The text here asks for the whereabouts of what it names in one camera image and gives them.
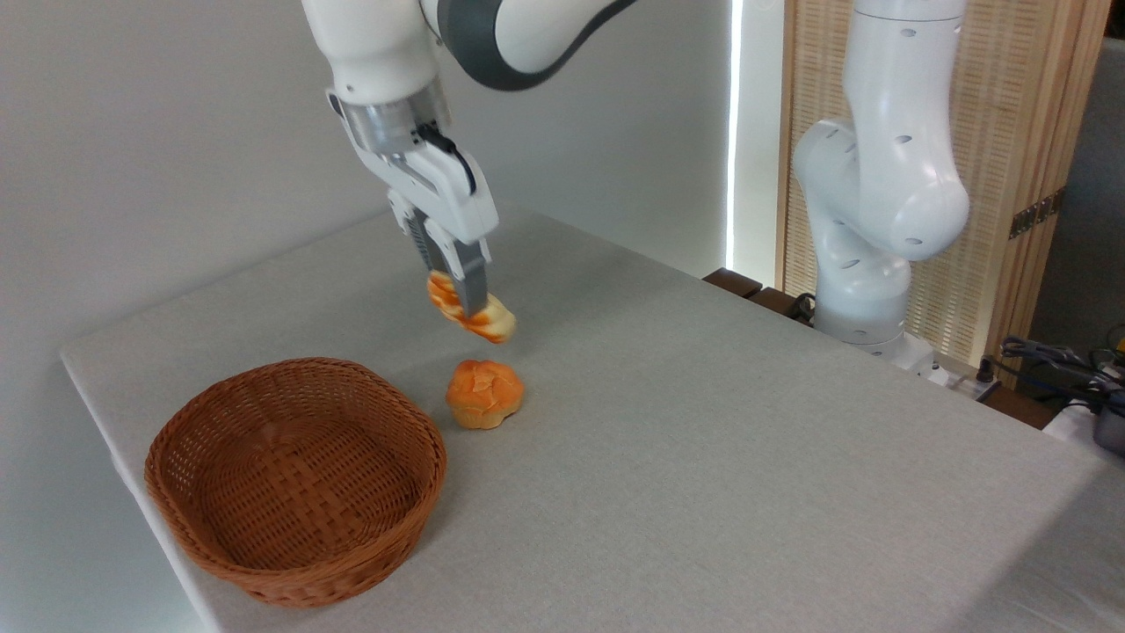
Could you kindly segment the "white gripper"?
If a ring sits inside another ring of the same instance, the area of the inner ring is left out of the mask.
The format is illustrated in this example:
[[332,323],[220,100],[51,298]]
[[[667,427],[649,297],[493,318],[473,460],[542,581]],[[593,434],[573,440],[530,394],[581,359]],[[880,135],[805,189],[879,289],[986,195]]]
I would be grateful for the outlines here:
[[392,103],[368,105],[345,103],[333,89],[326,97],[364,168],[394,191],[392,212],[423,264],[453,280],[464,317],[483,311],[490,263],[483,238],[497,228],[498,215],[482,168],[441,133],[449,121],[446,93],[423,88]]

